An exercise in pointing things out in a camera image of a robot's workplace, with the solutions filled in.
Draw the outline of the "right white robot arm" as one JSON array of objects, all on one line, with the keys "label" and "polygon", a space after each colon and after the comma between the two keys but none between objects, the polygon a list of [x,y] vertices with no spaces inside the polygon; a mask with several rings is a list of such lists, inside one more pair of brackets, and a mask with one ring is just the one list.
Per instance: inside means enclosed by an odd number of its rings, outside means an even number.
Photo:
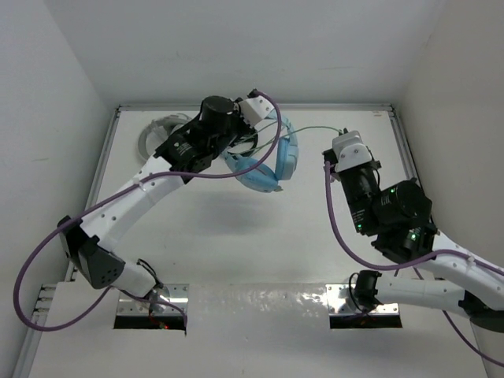
[{"label": "right white robot arm", "polygon": [[[415,180],[382,188],[380,163],[371,154],[342,169],[343,156],[326,150],[324,185],[330,225],[338,244],[363,266],[350,300],[369,312],[390,302],[439,309],[491,332],[503,331],[503,269],[442,233],[431,218],[432,201]],[[371,263],[344,241],[332,203],[332,182],[342,185],[354,230],[389,262]]]}]

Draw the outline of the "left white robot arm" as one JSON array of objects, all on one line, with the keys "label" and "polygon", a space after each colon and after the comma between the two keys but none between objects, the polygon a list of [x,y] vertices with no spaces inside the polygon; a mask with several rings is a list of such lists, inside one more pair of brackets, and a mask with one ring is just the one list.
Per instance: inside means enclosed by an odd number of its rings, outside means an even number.
[{"label": "left white robot arm", "polygon": [[250,130],[244,100],[205,98],[198,115],[176,123],[145,165],[117,192],[117,198],[61,232],[65,253],[94,289],[115,287],[145,298],[157,281],[145,268],[115,253],[120,238],[165,196],[211,166]]}]

